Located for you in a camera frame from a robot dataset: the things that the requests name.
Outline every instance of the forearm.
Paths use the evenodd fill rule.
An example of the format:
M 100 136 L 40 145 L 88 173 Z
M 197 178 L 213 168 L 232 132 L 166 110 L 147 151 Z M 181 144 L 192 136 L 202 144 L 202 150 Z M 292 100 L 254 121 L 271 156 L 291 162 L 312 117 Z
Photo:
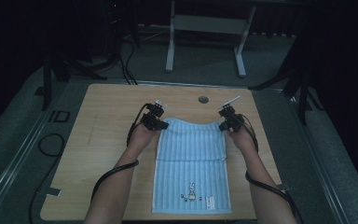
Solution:
M 138 153 L 126 150 L 115 167 L 135 162 Z M 130 196 L 134 167 L 107 177 L 92 199 L 84 223 L 121 223 Z
M 255 148 L 242 150 L 249 176 L 256 181 L 277 188 Z M 281 196 L 250 183 L 252 200 L 258 223 L 296 223 L 287 201 Z

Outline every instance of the wooden board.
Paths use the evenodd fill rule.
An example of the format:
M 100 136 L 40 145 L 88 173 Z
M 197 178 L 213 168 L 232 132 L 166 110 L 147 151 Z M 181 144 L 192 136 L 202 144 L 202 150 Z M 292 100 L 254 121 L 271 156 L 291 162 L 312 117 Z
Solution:
M 94 184 L 113 168 L 126 148 L 126 137 L 140 108 L 156 100 L 167 104 L 162 118 L 179 118 L 194 123 L 223 121 L 218 111 L 228 100 L 240 95 L 232 106 L 245 115 L 255 128 L 259 154 L 276 183 L 281 183 L 255 102 L 246 89 L 177 86 L 134 86 L 92 84 L 76 118 L 51 187 L 59 196 L 48 195 L 41 211 L 44 220 L 82 220 L 90 205 Z M 209 99 L 199 102 L 200 96 Z M 162 215 L 152 214 L 153 179 L 158 136 L 140 156 L 135 168 L 125 220 L 156 219 L 248 219 L 255 218 L 245 163 L 232 140 L 226 136 L 227 172 L 232 214 Z

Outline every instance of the white label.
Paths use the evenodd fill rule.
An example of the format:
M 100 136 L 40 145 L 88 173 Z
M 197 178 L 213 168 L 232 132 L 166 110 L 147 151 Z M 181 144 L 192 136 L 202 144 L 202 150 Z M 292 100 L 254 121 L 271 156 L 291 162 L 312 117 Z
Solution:
M 214 197 L 206 197 L 206 209 L 214 210 Z

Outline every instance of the blue cloth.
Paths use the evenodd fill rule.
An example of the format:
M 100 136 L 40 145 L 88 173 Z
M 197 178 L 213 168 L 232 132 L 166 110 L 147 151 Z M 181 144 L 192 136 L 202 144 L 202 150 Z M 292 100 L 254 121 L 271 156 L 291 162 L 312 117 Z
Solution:
M 231 213 L 225 137 L 219 122 L 165 119 L 153 189 L 153 213 Z

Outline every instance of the person's right arm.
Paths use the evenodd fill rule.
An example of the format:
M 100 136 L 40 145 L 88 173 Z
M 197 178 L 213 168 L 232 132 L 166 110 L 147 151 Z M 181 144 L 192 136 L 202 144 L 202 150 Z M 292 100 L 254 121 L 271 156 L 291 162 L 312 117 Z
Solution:
M 277 188 L 255 149 L 251 135 L 241 127 L 237 133 L 230 132 L 229 136 L 245 159 L 249 176 Z M 296 223 L 289 204 L 281 196 L 254 184 L 250 184 L 250 190 L 258 223 Z

